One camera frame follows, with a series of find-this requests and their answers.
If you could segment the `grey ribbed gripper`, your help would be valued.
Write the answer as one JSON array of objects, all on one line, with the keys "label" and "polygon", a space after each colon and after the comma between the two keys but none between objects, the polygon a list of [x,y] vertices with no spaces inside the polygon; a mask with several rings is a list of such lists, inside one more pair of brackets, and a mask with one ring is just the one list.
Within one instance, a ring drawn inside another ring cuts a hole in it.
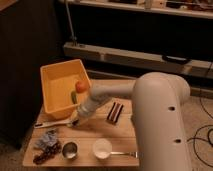
[{"label": "grey ribbed gripper", "polygon": [[77,112],[74,111],[70,117],[70,126],[77,127],[83,125],[87,119],[85,117],[91,117],[95,111],[103,105],[102,100],[97,100],[92,97],[87,97],[79,107]]}]

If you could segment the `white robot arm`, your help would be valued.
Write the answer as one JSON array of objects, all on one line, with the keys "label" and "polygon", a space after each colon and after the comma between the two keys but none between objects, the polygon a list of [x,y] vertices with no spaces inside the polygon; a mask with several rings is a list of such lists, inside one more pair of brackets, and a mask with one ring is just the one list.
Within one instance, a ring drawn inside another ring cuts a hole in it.
[{"label": "white robot arm", "polygon": [[192,171],[181,114],[181,105],[190,97],[185,79],[151,72],[129,84],[94,84],[71,125],[84,124],[113,97],[131,101],[140,171]]}]

